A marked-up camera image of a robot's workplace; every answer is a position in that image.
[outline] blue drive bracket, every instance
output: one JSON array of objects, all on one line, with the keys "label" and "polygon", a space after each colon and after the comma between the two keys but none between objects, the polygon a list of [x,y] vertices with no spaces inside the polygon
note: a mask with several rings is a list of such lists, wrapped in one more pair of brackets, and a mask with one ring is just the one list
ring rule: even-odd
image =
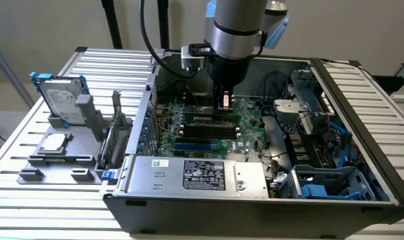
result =
[{"label": "blue drive bracket", "polygon": [[307,199],[336,199],[336,200],[356,200],[361,193],[352,192],[349,195],[328,195],[325,186],[316,184],[307,184],[301,187],[303,196]]},{"label": "blue drive bracket", "polygon": [[[31,78],[31,82],[35,85],[36,91],[40,93],[40,95],[41,95],[43,100],[45,101],[45,103],[48,101],[47,101],[47,97],[44,96],[44,93],[43,93],[43,90],[41,90],[41,84],[47,80],[72,80],[72,81],[77,80],[79,84],[81,86],[81,93],[83,94],[89,94],[89,88],[88,88],[88,84],[87,84],[87,79],[85,79],[85,77],[84,77],[83,74],[80,74],[79,77],[67,77],[67,76],[55,76],[52,73],[40,73],[37,75],[37,73],[35,71],[32,71],[29,73],[29,78]],[[55,112],[53,112],[49,104],[47,104],[47,106],[48,106],[49,111],[51,111],[51,116],[48,118],[51,125],[52,126],[57,126],[57,127],[60,125],[63,125],[64,128],[68,128],[69,127],[69,123],[55,115]]]}]

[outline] blue latch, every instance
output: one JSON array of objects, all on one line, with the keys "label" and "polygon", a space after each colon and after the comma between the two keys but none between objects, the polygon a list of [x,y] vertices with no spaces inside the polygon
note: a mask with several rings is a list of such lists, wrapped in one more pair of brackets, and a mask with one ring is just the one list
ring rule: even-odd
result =
[{"label": "blue latch", "polygon": [[52,73],[41,73],[39,74],[37,78],[39,79],[44,79],[44,80],[49,80],[55,77],[55,75]]},{"label": "blue latch", "polygon": [[113,181],[115,180],[115,172],[112,171],[104,171],[101,175],[103,181]]}]

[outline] capacitor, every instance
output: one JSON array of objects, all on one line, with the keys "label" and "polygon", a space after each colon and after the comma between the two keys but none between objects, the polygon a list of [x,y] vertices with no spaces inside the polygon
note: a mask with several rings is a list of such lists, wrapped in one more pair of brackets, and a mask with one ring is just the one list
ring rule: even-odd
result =
[{"label": "capacitor", "polygon": [[252,103],[247,103],[247,109],[249,110],[255,109],[255,105]]}]

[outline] metal grille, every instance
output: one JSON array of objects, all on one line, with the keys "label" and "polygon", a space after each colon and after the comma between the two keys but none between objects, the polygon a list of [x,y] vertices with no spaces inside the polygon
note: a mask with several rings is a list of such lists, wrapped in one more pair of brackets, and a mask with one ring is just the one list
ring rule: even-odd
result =
[{"label": "metal grille", "polygon": [[76,52],[59,75],[87,79],[96,109],[113,114],[112,93],[120,91],[123,113],[135,119],[147,88],[152,56],[147,51],[88,48]]},{"label": "metal grille", "polygon": [[404,181],[404,112],[356,67],[339,63],[324,66]]},{"label": "metal grille", "polygon": [[[139,91],[131,90],[136,88],[135,85],[139,81],[132,79],[132,75],[127,74],[135,68],[105,64],[132,64],[143,60],[147,60],[144,64],[148,65],[149,54],[144,51],[88,49],[85,53],[75,53],[61,72],[77,74],[76,63],[91,63],[91,66],[84,64],[85,77],[88,78],[89,91],[96,94],[96,108],[101,110],[103,114],[112,114],[112,91],[113,89],[123,90],[123,97],[128,97],[123,100],[124,112],[129,116],[131,113],[136,112],[140,99],[139,94],[136,94]],[[117,71],[119,68],[121,73],[112,74],[112,71]],[[17,184],[17,173],[25,166],[27,157],[33,153],[49,127],[48,115],[48,107],[40,99],[0,150],[0,236],[71,240],[140,238],[135,235],[131,237],[128,233],[121,231],[101,200],[100,185]],[[399,122],[399,117],[393,116],[372,119],[376,121],[387,119],[391,122]],[[401,163],[399,164],[397,160],[395,158],[395,164],[404,166],[404,157],[401,157]],[[159,238],[193,239],[189,236],[159,236]],[[372,225],[351,236],[348,240],[404,240],[404,220],[393,225]]]}]

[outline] table surface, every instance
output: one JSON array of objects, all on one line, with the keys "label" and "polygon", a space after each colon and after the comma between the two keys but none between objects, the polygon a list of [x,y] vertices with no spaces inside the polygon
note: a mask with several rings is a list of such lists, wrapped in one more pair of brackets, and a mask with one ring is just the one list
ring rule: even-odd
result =
[{"label": "table surface", "polygon": [[[137,55],[143,60],[149,59],[149,54],[144,51],[95,49],[93,52],[89,56],[87,54],[88,61],[100,65],[100,62],[91,57],[109,58],[109,64],[115,65],[115,70],[120,74],[131,74],[129,71],[135,71],[129,64],[135,60],[132,56]],[[104,85],[97,89],[101,83],[109,84],[109,81],[100,81],[100,66],[91,68],[88,65],[89,63],[85,69],[77,69],[77,71],[87,71],[84,74],[89,91],[96,89],[95,92],[100,95],[95,96],[95,99],[105,100],[119,81],[125,96],[133,91],[127,87],[135,85],[136,82],[125,78],[120,79],[117,76],[111,80],[115,81],[112,86]],[[72,74],[72,71],[73,67],[64,74]],[[91,78],[92,74],[96,74],[99,78]],[[111,103],[96,101],[97,109],[103,110],[108,105]],[[20,185],[16,182],[17,173],[27,165],[27,157],[33,153],[49,127],[48,115],[48,107],[40,99],[0,150],[0,237],[79,240],[235,239],[137,234],[129,236],[121,231],[101,200],[100,185]],[[393,225],[372,225],[352,235],[348,240],[404,240],[404,220]]]}]

